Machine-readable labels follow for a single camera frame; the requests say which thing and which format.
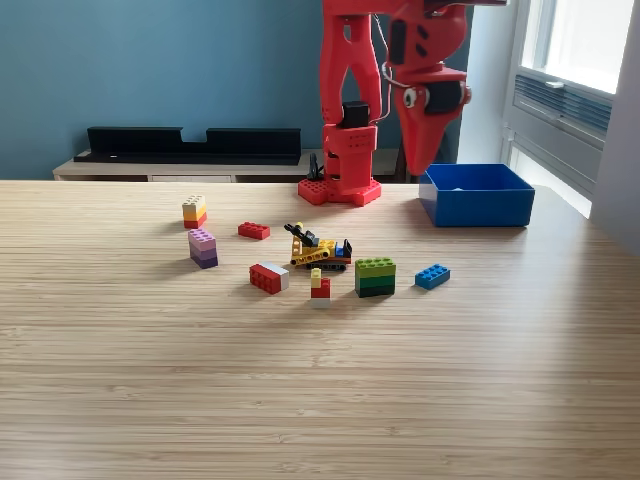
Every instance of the green brick stack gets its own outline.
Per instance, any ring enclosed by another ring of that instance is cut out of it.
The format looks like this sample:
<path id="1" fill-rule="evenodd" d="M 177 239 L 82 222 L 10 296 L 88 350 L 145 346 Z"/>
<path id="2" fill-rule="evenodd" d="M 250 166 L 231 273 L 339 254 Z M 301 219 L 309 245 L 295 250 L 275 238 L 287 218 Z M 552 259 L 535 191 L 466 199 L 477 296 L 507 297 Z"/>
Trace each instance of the green brick stack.
<path id="1" fill-rule="evenodd" d="M 396 293 L 396 264 L 390 258 L 356 261 L 356 293 L 360 298 Z"/>

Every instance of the wire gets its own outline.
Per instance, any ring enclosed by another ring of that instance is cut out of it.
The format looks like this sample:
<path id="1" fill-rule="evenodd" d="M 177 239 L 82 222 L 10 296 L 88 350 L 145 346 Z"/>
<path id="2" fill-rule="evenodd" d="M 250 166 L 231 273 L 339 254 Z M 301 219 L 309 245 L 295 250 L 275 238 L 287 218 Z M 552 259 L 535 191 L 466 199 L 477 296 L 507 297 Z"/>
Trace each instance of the wire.
<path id="1" fill-rule="evenodd" d="M 382 120 L 384 120 L 385 118 L 387 118 L 390 114 L 391 114 L 391 90 L 393 89 L 393 84 L 387 79 L 388 75 L 387 75 L 387 62 L 386 62 L 386 57 L 389 55 L 389 46 L 387 45 L 387 40 L 384 38 L 384 32 L 382 31 L 382 24 L 380 23 L 380 17 L 377 14 L 373 15 L 373 19 L 375 20 L 376 24 L 378 25 L 378 33 L 380 34 L 380 39 L 382 40 L 382 43 L 384 44 L 384 50 L 385 50 L 385 61 L 382 64 L 382 76 L 384 77 L 384 79 L 387 81 L 387 112 L 381 116 L 380 118 L 377 118 L 375 120 L 372 120 L 371 123 L 378 123 L 381 122 Z"/>

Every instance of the red robotic arm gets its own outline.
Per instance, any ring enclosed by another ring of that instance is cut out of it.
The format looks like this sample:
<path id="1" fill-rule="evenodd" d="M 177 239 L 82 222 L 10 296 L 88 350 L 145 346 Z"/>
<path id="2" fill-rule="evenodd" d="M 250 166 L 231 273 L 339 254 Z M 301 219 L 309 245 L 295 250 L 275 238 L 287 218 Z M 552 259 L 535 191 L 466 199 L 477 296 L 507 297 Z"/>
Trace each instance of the red robotic arm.
<path id="1" fill-rule="evenodd" d="M 300 195 L 313 204 L 363 206 L 381 194 L 380 185 L 371 178 L 376 124 L 384 118 L 371 15 L 391 17 L 383 74 L 394 90 L 409 171 L 422 175 L 436 156 L 445 128 L 471 100 L 466 73 L 443 64 L 467 34 L 465 5 L 506 5 L 507 1 L 323 0 L 320 88 L 325 176 L 322 182 L 303 181 Z M 349 69 L 361 101 L 343 104 L 342 87 Z"/>

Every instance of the stacked lego bricks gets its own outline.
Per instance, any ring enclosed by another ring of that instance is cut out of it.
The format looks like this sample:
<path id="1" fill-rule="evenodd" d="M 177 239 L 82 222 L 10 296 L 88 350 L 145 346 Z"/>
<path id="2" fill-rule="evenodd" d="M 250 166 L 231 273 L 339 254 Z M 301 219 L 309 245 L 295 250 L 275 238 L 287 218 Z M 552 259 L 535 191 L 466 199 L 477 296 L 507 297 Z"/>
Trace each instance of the stacked lego bricks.
<path id="1" fill-rule="evenodd" d="M 393 295 L 396 292 L 396 264 L 390 258 L 356 261 L 356 293 L 360 298 Z"/>
<path id="2" fill-rule="evenodd" d="M 182 204 L 184 228 L 200 228 L 207 220 L 207 204 L 202 195 L 192 195 Z"/>
<path id="3" fill-rule="evenodd" d="M 311 271 L 311 306 L 313 308 L 331 307 L 331 280 L 322 278 L 322 270 Z"/>
<path id="4" fill-rule="evenodd" d="M 216 239 L 204 229 L 189 232 L 189 250 L 191 259 L 202 269 L 218 266 Z"/>
<path id="5" fill-rule="evenodd" d="M 289 271 L 273 263 L 259 263 L 249 269 L 251 285 L 271 295 L 289 288 Z"/>

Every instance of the teal wall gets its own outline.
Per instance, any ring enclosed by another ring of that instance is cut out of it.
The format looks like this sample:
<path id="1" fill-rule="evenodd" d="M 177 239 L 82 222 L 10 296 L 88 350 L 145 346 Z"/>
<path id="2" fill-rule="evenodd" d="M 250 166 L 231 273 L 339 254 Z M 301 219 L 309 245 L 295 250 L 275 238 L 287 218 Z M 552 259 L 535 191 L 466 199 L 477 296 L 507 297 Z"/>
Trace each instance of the teal wall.
<path id="1" fill-rule="evenodd" d="M 321 43 L 320 0 L 0 0 L 0 178 L 51 178 L 92 125 L 299 127 L 316 148 Z M 394 114 L 380 146 L 399 142 Z"/>

